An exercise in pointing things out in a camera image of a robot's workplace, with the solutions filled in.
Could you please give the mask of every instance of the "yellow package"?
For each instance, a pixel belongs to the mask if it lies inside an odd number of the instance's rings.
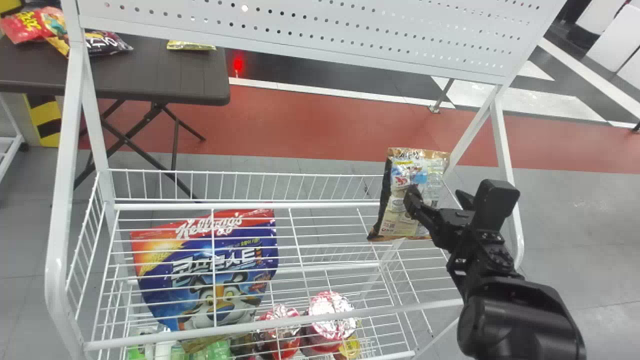
[[[167,50],[215,50],[216,47],[213,45],[198,44],[195,42],[169,40],[169,42],[166,43],[166,49]]]

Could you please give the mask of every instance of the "white wire shelf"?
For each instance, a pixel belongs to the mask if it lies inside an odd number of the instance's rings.
[[[435,335],[429,322],[430,309],[461,304],[457,289],[445,269],[447,258],[431,241],[366,240],[369,229],[377,219],[379,206],[379,195],[375,196],[366,189],[371,189],[371,184],[379,184],[381,176],[171,173],[193,177],[190,185],[199,190],[206,188],[209,178],[209,184],[217,184],[214,187],[216,195],[204,198],[205,202],[195,202],[180,198],[178,189],[177,196],[162,195],[160,199],[158,194],[164,190],[160,189],[159,184],[163,180],[160,179],[155,186],[148,182],[150,178],[164,176],[160,171],[114,169],[111,170],[114,176],[109,184],[119,195],[116,204],[110,205],[102,200],[99,180],[96,179],[79,241],[70,256],[66,281],[73,316],[80,324],[88,324],[83,329],[84,351],[88,357],[125,359],[129,347],[146,343],[246,334],[259,329],[280,329],[292,324],[304,326],[316,321],[355,317],[360,321],[356,331],[361,347],[358,358],[399,359],[415,355],[415,349],[425,344],[424,337]],[[233,179],[229,181],[228,191],[224,188],[226,178]],[[247,180],[245,187],[240,185],[244,179]],[[262,199],[259,195],[265,189],[263,179],[265,182],[273,180],[268,199]],[[283,187],[276,184],[279,182],[277,179],[284,180]],[[292,187],[291,183],[296,180],[300,181]],[[345,200],[343,194],[346,192],[357,192],[357,196],[351,193],[350,199]],[[247,193],[258,195],[247,196]],[[297,199],[298,193],[304,193],[306,201]],[[131,231],[158,230],[163,224],[207,216],[221,209],[252,208],[254,205],[274,209],[279,260],[275,276],[266,281],[256,319],[278,304],[293,307],[304,314],[310,298],[321,291],[343,294],[355,310],[337,315],[303,315],[188,331],[161,331],[164,326],[152,315],[142,297],[143,292],[148,290],[141,290],[138,286],[141,277],[137,277],[135,272]],[[115,208],[116,227],[108,234],[106,210],[109,206]],[[199,240],[215,243],[219,238],[208,235]],[[223,273],[216,270],[201,274]],[[166,316],[161,319],[177,317]],[[150,327],[160,332],[136,335],[140,329]],[[298,352],[296,357],[302,358],[303,355]]]
[[[122,202],[321,202],[380,198],[380,175],[109,169]],[[170,177],[181,180],[182,191]]]

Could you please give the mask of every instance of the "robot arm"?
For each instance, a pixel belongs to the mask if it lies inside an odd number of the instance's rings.
[[[404,205],[451,254],[447,271],[464,306],[458,345],[478,360],[586,359],[580,331],[558,292],[524,279],[513,265],[500,228],[520,192],[505,181],[483,180],[476,196],[459,190],[463,209],[435,209],[411,187]]]

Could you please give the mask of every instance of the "foil-wrapped cup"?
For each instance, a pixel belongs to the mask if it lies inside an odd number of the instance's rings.
[[[262,314],[258,320],[274,320],[300,316],[298,310],[278,304]],[[259,330],[256,334],[256,352],[265,360],[287,360],[293,357],[300,345],[300,325]]]
[[[307,314],[324,315],[347,313],[353,306],[342,294],[335,291],[323,291],[312,297]],[[336,352],[343,340],[348,339],[355,331],[357,321],[353,317],[338,320],[314,322],[305,328],[307,342],[313,350],[320,353]]]

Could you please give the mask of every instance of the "plastic bag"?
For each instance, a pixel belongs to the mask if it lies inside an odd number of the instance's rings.
[[[448,152],[406,147],[388,149],[378,221],[369,231],[368,240],[430,239],[427,229],[406,212],[404,194],[410,185],[416,184],[424,203],[437,206],[449,155]]]

